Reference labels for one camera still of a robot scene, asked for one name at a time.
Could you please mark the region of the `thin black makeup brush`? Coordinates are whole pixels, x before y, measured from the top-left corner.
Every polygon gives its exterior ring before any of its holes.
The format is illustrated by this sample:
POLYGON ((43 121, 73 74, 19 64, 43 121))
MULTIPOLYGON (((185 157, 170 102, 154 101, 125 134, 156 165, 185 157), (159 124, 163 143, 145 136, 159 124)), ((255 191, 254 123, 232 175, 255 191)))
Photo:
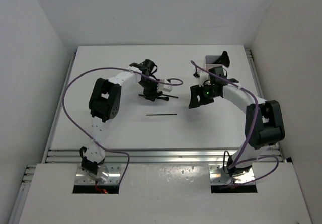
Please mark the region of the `thin black makeup brush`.
POLYGON ((167 94, 162 94, 163 97, 168 97, 168 98, 175 98, 178 99, 178 96, 172 96, 172 95, 167 95, 167 94))

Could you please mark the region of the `black small-head makeup brush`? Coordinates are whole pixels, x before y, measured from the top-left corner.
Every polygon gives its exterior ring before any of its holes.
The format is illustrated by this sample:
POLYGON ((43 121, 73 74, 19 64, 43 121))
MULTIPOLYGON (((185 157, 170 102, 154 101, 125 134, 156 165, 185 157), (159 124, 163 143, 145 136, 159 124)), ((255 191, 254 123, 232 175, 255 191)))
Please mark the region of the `black small-head makeup brush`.
POLYGON ((150 100, 152 102, 154 102, 155 100, 164 100, 164 101, 169 101, 169 97, 168 96, 147 96, 144 94, 139 94, 139 96, 144 97, 146 100, 150 100))

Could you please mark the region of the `thin black eyeliner pencil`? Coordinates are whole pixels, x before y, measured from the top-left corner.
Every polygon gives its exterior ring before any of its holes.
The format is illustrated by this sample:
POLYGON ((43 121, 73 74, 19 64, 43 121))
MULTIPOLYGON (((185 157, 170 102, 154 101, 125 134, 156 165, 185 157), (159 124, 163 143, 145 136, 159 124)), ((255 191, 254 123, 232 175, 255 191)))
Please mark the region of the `thin black eyeliner pencil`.
POLYGON ((177 116, 177 113, 168 113, 168 114, 146 114, 146 116, 177 116))

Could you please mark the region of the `black fan makeup brush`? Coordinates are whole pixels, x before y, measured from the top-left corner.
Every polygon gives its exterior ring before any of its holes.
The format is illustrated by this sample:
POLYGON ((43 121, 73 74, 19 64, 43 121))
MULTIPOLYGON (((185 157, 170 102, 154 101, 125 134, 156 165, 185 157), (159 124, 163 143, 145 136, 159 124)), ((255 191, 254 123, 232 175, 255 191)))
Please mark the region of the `black fan makeup brush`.
POLYGON ((230 67, 230 58, 228 56, 227 51, 223 51, 222 55, 217 60, 215 60, 212 64, 220 64, 226 68, 229 68, 230 67))

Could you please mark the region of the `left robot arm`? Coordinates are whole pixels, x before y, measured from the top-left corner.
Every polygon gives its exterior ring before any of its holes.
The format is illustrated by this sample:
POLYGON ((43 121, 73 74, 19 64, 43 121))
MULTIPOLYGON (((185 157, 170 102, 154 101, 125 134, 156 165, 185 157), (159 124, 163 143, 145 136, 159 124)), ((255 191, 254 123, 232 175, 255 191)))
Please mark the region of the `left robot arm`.
POLYGON ((169 97, 164 96, 163 92, 159 90, 159 83, 145 78, 148 76, 157 80, 154 75, 156 72, 157 65, 146 59, 140 64, 130 64, 127 71, 113 77, 96 80, 89 100, 94 141, 102 142, 106 138, 106 134, 102 132, 107 123, 114 119, 119 112, 122 91, 131 85, 140 84, 143 87, 142 96, 147 100, 153 102, 157 99, 169 100, 169 97))

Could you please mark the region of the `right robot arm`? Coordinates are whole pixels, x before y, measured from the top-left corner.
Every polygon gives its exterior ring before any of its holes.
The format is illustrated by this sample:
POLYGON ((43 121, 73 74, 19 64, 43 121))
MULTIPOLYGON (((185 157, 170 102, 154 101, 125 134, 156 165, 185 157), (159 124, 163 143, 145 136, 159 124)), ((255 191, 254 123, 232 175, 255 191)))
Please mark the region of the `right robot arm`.
POLYGON ((255 96, 235 78, 228 78, 222 66, 210 70, 196 67, 193 76, 198 84, 190 87, 189 108, 214 102, 216 97, 230 101, 245 114, 245 141, 238 151, 229 156, 223 170, 231 177, 247 172, 253 162, 269 146, 285 138, 280 103, 255 96))

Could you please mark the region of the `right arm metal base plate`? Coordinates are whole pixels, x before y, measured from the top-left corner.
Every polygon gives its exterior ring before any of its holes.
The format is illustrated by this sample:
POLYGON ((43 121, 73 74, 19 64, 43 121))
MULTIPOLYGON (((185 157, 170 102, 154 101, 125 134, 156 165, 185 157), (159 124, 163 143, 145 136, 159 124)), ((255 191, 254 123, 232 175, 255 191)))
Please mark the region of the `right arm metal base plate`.
POLYGON ((255 180, 252 168, 232 177, 223 170, 222 164, 209 164, 208 168, 210 184, 213 186, 249 184, 255 180))

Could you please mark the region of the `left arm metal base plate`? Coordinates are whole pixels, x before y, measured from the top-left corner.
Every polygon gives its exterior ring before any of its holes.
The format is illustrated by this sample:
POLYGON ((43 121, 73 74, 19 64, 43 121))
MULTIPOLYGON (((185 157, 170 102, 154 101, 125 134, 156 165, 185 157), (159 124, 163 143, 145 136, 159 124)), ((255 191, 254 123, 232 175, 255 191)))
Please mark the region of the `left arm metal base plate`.
POLYGON ((96 174, 90 173, 81 165, 77 167, 74 184, 75 185, 118 185, 122 168, 115 164, 102 164, 96 174))

